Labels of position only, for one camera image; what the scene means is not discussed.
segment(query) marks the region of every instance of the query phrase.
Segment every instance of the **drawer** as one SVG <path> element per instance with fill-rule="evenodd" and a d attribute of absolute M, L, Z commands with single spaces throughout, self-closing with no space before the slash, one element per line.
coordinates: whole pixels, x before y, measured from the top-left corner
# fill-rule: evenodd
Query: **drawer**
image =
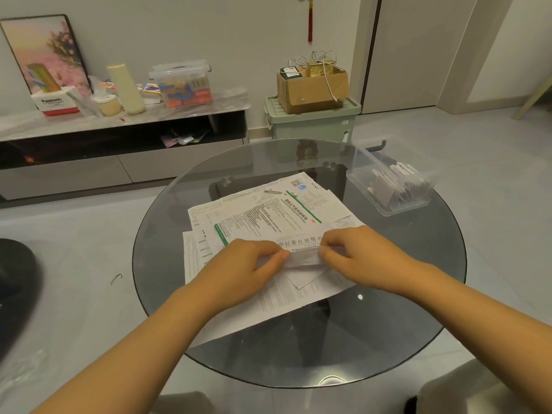
<path fill-rule="evenodd" d="M 128 183 L 115 156 L 0 170 L 0 194 L 8 200 Z"/>
<path fill-rule="evenodd" d="M 122 165 L 133 182 L 168 179 L 181 175 L 190 167 L 219 152 L 243 145 L 243 139 L 211 142 L 199 145 L 185 145 L 153 151 L 135 152 L 119 155 Z M 235 157 L 230 162 L 217 161 L 211 170 L 245 166 L 248 163 L 240 162 Z"/>

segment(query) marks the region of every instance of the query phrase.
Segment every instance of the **clear plastic container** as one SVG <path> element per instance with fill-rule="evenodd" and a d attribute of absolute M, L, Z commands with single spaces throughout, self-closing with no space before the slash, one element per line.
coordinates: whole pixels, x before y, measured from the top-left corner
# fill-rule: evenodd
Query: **clear plastic container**
<path fill-rule="evenodd" d="M 402 139 L 382 136 L 356 142 L 347 178 L 384 216 L 430 203 L 437 163 Z"/>
<path fill-rule="evenodd" d="M 178 108 L 212 102 L 207 73 L 211 66 L 205 60 L 156 65 L 149 73 L 155 80 L 165 105 Z"/>

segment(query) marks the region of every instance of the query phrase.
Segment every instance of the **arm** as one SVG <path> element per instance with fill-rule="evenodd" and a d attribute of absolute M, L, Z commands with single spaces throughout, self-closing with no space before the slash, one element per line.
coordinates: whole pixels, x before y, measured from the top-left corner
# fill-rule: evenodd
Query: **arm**
<path fill-rule="evenodd" d="M 272 254 L 257 269 L 258 258 Z M 273 242 L 233 241 L 189 285 L 34 413 L 148 413 L 207 321 L 259 292 L 288 256 Z"/>
<path fill-rule="evenodd" d="M 427 310 L 537 412 L 552 411 L 552 327 L 419 262 L 367 226 L 328 231 L 321 257 L 356 283 L 404 296 Z"/>

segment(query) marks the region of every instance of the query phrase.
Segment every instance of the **tile floor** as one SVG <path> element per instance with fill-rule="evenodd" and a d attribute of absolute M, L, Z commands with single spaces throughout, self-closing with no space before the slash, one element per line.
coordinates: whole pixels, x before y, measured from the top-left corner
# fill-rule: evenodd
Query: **tile floor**
<path fill-rule="evenodd" d="M 423 148 L 443 173 L 437 191 L 466 241 L 467 283 L 552 323 L 552 114 L 512 109 L 452 116 L 423 108 L 360 116 L 354 140 L 393 133 Z M 24 334 L 0 365 L 48 349 L 38 377 L 0 397 L 0 414 L 27 413 L 131 331 L 145 314 L 131 272 L 133 240 L 161 188 L 0 210 L 0 236 L 27 244 L 45 274 Z M 122 274 L 113 285 L 111 280 Z M 201 391 L 221 413 L 400 413 L 428 380 L 468 361 L 444 331 L 420 354 L 372 379 L 318 390 L 270 390 L 183 358 L 164 394 Z"/>

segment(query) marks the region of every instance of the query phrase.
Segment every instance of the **cardboard box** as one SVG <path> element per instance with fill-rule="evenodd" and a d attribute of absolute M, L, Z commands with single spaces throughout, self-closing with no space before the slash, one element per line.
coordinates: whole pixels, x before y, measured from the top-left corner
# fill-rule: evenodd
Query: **cardboard box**
<path fill-rule="evenodd" d="M 349 75 L 339 68 L 334 68 L 333 72 L 327 76 L 328 82 L 324 76 L 306 76 L 286 80 L 278 72 L 276 75 L 278 100 L 286 113 L 295 115 L 341 108 L 343 103 L 341 101 L 336 103 L 333 100 L 328 84 L 338 100 L 346 99 L 349 97 Z"/>

